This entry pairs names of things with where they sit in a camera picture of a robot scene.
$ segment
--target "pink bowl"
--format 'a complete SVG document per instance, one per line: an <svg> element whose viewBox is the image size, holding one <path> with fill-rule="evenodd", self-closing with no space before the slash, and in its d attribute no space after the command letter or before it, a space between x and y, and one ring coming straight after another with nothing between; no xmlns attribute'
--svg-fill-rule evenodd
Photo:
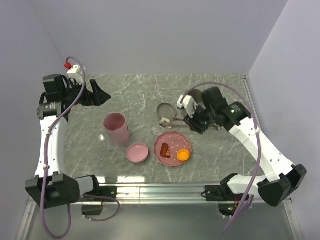
<svg viewBox="0 0 320 240"><path fill-rule="evenodd" d="M147 145L143 143L134 143L126 150L126 157L130 162L135 164L142 163L147 159L149 149Z"/></svg>

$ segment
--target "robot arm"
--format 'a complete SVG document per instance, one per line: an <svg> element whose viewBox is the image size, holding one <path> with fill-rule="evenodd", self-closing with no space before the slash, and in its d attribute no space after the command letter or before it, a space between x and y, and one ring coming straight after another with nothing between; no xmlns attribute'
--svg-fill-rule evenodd
<svg viewBox="0 0 320 240"><path fill-rule="evenodd" d="M184 121L192 131L199 134L203 134L210 124L224 127L245 146L256 160L258 158L256 134L259 133L262 149L260 167L265 175L255 178L249 194L259 195L270 206L278 206L300 186L307 170L302 164L295 165L281 154L260 129L254 129L254 122L249 111L240 102L228 105L218 87L203 91L201 96L205 108L198 106L188 95L181 103L183 96L180 96L178 108L186 109L187 112ZM224 189L224 192L231 191L235 195L243 194L251 178L251 176L233 173L222 180L221 185L227 188Z"/></svg>
<svg viewBox="0 0 320 240"><path fill-rule="evenodd" d="M69 113L62 117L52 130L48 143L48 177L44 178L44 146L49 127L67 109L79 94L83 81L80 67L74 65L67 72L69 79L60 74L45 76L45 92L40 98L37 110L41 125L41 149L34 179L25 182L25 189L40 206L42 185L46 184L45 208L75 203L85 193L97 194L99 183L94 175L73 179L66 175L64 165L64 141L68 127ZM100 106L111 96L101 90L91 79L92 92L85 87L77 104Z"/></svg>

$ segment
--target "gray marble surface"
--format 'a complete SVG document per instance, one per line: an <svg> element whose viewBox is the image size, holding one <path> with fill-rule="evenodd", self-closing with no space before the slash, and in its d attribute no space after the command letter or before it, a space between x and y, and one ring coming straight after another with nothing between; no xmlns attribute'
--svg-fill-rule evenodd
<svg viewBox="0 0 320 240"><path fill-rule="evenodd" d="M159 125L156 112L159 104L176 106L179 96L187 89L209 81L228 84L248 98L240 75L88 75L87 78L96 79L112 98L100 107L77 105L72 109L64 149L70 176L93 174L105 177L109 183L215 182L231 173L250 175L253 171L256 161L224 129L209 129L203 135L183 127L167 130ZM229 103L239 100L233 92L220 89ZM103 127L104 118L116 112L127 118L130 141L125 146L115 146ZM182 166L165 166L154 156L154 142L165 131L182 132L192 143L191 158ZM126 150L137 142L148 146L149 157L143 163L133 164L127 160Z"/></svg>

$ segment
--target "red connector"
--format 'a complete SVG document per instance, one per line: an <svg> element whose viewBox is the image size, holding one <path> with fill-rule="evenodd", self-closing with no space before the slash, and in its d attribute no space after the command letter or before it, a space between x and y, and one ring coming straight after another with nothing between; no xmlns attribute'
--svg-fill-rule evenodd
<svg viewBox="0 0 320 240"><path fill-rule="evenodd" d="M71 65L71 63L70 62L66 62L65 64L64 64L64 67L66 68L66 69L71 69L72 68L72 65Z"/></svg>

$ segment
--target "orange lid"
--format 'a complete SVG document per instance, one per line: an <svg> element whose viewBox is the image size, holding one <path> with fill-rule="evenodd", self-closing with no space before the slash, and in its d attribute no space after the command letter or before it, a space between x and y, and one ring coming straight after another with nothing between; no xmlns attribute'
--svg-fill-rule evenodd
<svg viewBox="0 0 320 240"><path fill-rule="evenodd" d="M190 158L190 152L187 149L180 149L176 154L180 161L187 161Z"/></svg>

